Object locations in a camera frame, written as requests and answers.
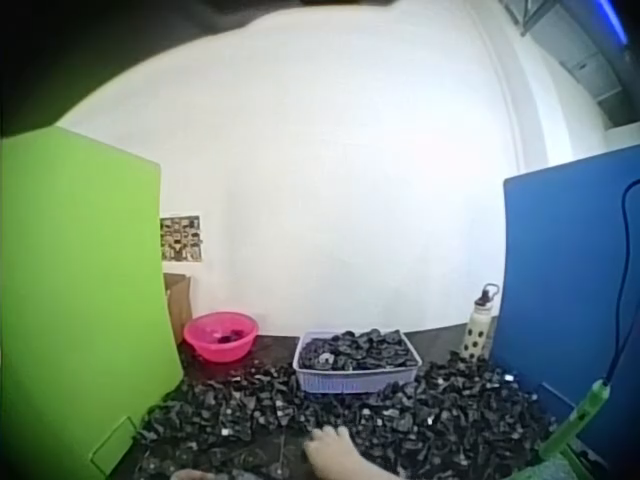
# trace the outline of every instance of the blue light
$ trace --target blue light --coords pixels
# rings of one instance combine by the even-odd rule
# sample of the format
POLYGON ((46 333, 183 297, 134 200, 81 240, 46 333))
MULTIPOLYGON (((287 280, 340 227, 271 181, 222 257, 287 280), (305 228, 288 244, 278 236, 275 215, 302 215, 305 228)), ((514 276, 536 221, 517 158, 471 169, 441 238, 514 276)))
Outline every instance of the blue light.
POLYGON ((620 23, 620 18, 618 18, 618 14, 614 10, 613 5, 611 5, 611 0, 598 0, 598 2, 600 3, 600 5, 602 5, 604 13, 606 13, 607 17, 609 17, 609 21, 611 22, 611 25, 613 25, 613 29, 618 34, 618 37, 620 38, 622 44, 626 45, 627 43, 629 43, 627 34, 625 33, 624 28, 622 28, 622 23, 620 23))

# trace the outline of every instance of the pink plastic bowl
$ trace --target pink plastic bowl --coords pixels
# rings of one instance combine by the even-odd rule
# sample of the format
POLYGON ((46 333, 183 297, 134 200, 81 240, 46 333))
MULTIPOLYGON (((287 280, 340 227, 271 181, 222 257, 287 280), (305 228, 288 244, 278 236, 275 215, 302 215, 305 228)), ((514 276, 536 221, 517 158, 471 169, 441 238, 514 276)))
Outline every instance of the pink plastic bowl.
POLYGON ((215 312, 190 321, 184 328, 184 338, 202 357, 216 363, 227 363, 244 357, 258 335, 258 323, 248 315, 236 312, 215 312), (232 330, 242 330, 244 337, 231 343, 217 343, 232 330))

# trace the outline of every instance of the purple plastic basket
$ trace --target purple plastic basket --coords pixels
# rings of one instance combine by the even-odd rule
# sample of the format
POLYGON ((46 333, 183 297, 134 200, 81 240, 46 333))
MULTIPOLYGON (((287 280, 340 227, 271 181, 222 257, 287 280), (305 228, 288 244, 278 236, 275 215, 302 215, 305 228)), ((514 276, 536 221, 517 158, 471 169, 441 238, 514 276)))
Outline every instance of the purple plastic basket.
POLYGON ((407 344, 409 350, 418 361, 415 367, 386 368, 380 370, 354 371, 354 372, 319 372, 318 370, 307 370, 300 368, 299 358, 302 347, 314 338, 331 338, 340 332, 307 332, 305 333, 296 348, 293 357, 293 368, 298 376, 300 387, 309 393, 371 393, 382 390, 387 384, 393 382, 412 382, 418 368, 422 366, 422 359, 416 352, 411 342, 403 333, 402 340, 407 344))

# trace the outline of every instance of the poster on wall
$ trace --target poster on wall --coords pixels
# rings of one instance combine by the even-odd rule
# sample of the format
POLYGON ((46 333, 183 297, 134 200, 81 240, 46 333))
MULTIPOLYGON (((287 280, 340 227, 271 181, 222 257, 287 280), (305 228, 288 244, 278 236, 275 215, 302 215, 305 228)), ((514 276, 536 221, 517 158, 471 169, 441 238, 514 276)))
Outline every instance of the poster on wall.
POLYGON ((160 239, 162 245, 162 261, 202 261, 202 237, 199 215, 161 218, 160 239))

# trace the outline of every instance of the black cable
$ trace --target black cable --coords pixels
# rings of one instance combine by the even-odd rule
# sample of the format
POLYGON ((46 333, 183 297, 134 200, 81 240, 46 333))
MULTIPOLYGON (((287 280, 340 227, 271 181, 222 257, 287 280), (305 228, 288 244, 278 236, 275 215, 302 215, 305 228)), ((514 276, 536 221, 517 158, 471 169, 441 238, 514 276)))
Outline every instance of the black cable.
POLYGON ((631 182, 622 192, 622 223, 624 225, 624 240, 625 240, 625 255, 624 255, 624 265, 622 267, 622 277, 620 278, 620 287, 618 287, 618 297, 616 299, 616 316, 615 316, 615 326, 616 326, 616 338, 615 338, 615 348, 613 351, 613 357, 611 358, 611 363, 609 364, 609 368, 607 369, 607 375, 604 377, 605 384, 611 383, 613 376, 616 373, 616 369, 618 368, 618 364, 620 363, 620 358, 627 348, 627 344, 629 343, 629 339, 631 338, 631 334, 635 328, 635 324, 640 317, 640 302, 636 307, 635 315, 631 322, 631 327, 625 336, 625 339, 620 345, 620 310, 622 308, 622 297, 624 296, 625 286, 627 284, 627 277, 629 275, 629 263, 631 261, 631 236, 629 234, 629 215, 627 214, 627 195, 634 187, 640 185, 640 178, 638 180, 634 180, 631 182))

